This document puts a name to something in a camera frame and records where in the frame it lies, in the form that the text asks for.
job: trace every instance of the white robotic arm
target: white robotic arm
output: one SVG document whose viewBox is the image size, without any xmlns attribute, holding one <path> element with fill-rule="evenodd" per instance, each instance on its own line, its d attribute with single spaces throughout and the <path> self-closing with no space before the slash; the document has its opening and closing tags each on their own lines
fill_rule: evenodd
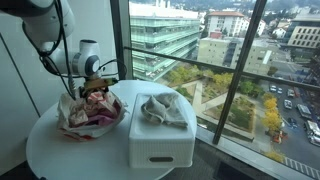
<svg viewBox="0 0 320 180">
<path fill-rule="evenodd" d="M 93 40 L 81 40 L 79 52 L 69 52 L 66 37 L 74 29 L 73 12 L 67 0 L 0 0 L 0 12 L 23 20 L 23 31 L 38 51 L 45 68 L 55 74 L 67 74 L 72 94 L 72 76 L 99 78 L 100 48 Z M 64 41 L 64 49 L 57 46 Z"/>
</svg>

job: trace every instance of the folded cloth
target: folded cloth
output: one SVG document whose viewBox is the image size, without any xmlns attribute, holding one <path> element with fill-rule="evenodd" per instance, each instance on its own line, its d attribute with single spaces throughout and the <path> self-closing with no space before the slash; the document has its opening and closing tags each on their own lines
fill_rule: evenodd
<svg viewBox="0 0 320 180">
<path fill-rule="evenodd" d="M 166 123 L 187 127 L 188 123 L 183 118 L 175 101 L 178 99 L 176 93 L 162 93 L 152 95 L 149 100 L 141 106 L 142 114 L 145 118 L 153 123 Z"/>
</svg>

